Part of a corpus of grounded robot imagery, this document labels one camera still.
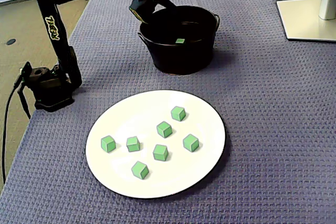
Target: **table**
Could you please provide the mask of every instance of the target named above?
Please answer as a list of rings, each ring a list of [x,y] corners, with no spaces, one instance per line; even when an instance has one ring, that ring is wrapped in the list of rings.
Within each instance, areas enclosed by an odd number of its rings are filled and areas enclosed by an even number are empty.
[[[335,223],[336,45],[288,41],[277,0],[172,0],[218,14],[204,70],[171,76],[138,38],[132,0],[91,0],[70,44],[83,85],[74,104],[36,111],[0,197],[0,223]],[[225,121],[226,152],[197,186],[139,200],[91,174],[86,138],[113,104],[173,89]]]

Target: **black pot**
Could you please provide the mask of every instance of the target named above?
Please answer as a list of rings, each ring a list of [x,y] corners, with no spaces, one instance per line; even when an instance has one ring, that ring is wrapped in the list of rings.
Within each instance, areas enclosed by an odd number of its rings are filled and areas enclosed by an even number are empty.
[[[153,13],[149,24],[140,25],[139,36],[159,70],[191,74],[211,62],[218,27],[218,15],[196,6],[177,6]]]

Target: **monitor stand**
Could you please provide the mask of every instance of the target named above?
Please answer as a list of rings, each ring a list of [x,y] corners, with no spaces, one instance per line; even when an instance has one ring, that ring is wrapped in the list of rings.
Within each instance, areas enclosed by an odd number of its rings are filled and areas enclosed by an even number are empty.
[[[336,0],[277,1],[289,40],[336,42]]]

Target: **floor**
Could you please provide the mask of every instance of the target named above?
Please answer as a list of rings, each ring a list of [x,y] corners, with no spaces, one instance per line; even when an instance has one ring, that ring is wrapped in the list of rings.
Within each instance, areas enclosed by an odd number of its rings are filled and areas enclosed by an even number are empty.
[[[86,0],[75,0],[58,6],[68,37],[81,16]],[[32,67],[52,68],[57,61],[36,0],[29,0],[0,6],[0,132],[3,132],[4,113],[8,96],[19,69],[29,61]],[[6,42],[12,38],[16,42],[10,46]],[[30,90],[24,92],[29,111],[34,111],[34,96]],[[6,139],[6,174],[11,167],[19,143],[25,133],[28,118],[15,92],[9,106]]]

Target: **white monitor base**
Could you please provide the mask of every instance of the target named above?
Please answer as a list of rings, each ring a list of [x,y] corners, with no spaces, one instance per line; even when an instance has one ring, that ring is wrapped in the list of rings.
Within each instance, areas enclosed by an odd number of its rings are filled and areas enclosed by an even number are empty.
[[[277,2],[288,39],[336,42],[336,19],[319,17],[321,0]]]

